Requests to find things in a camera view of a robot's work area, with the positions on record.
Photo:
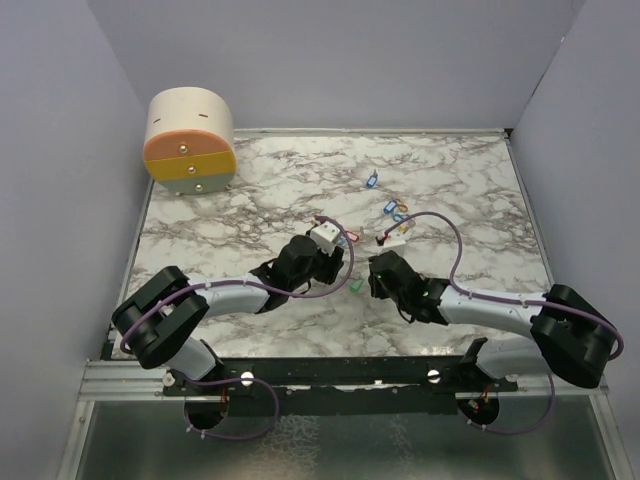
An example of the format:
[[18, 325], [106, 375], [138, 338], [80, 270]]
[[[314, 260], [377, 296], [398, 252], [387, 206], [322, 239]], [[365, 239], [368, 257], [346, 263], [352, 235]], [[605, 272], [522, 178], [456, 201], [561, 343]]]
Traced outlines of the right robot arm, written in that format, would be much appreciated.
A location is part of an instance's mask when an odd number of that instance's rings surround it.
[[371, 295], [391, 300], [409, 323], [475, 325], [511, 333], [497, 343], [478, 343], [459, 367], [461, 383], [481, 391], [511, 374], [553, 373], [581, 388], [600, 384], [618, 341], [613, 324], [572, 288], [508, 294], [455, 287], [423, 277], [394, 251], [368, 260]]

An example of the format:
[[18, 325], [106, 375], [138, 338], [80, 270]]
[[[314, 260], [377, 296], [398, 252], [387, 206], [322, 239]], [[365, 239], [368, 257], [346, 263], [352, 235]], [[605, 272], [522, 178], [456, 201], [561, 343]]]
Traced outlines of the green key tag with key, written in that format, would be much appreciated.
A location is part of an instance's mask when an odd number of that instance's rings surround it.
[[364, 279], [361, 275], [356, 275], [350, 278], [349, 291], [351, 293], [358, 293], [363, 285]]

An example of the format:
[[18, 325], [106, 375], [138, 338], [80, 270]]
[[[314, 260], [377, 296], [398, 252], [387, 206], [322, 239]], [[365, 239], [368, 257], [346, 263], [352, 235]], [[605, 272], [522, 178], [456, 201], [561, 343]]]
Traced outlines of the blue key tag with key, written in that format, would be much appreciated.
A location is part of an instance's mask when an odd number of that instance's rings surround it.
[[398, 202], [396, 200], [389, 201], [384, 207], [383, 212], [385, 214], [391, 214], [398, 206]]

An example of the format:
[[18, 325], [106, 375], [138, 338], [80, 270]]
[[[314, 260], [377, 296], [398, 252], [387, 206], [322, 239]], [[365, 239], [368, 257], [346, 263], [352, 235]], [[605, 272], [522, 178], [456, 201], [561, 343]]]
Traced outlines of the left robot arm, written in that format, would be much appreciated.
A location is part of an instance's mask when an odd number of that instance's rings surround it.
[[344, 249], [322, 249], [309, 233], [294, 236], [279, 255], [242, 277], [193, 280], [176, 266], [163, 268], [112, 314], [122, 336], [120, 350], [145, 369], [169, 364], [205, 318], [236, 313], [262, 314], [291, 298], [310, 294], [299, 289], [313, 281], [332, 285], [344, 266]]

